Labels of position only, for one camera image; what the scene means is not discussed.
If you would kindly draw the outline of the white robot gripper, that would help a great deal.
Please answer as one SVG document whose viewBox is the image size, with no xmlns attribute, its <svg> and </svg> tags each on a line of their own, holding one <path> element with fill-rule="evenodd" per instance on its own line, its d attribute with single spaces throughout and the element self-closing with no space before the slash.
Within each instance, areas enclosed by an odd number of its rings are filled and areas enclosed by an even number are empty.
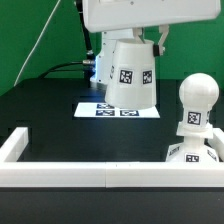
<svg viewBox="0 0 224 224">
<path fill-rule="evenodd" d="M 82 0 L 90 32 L 132 29 L 136 43 L 145 43 L 141 27 L 159 26 L 153 54 L 162 56 L 170 24 L 215 19 L 221 0 Z"/>
</svg>

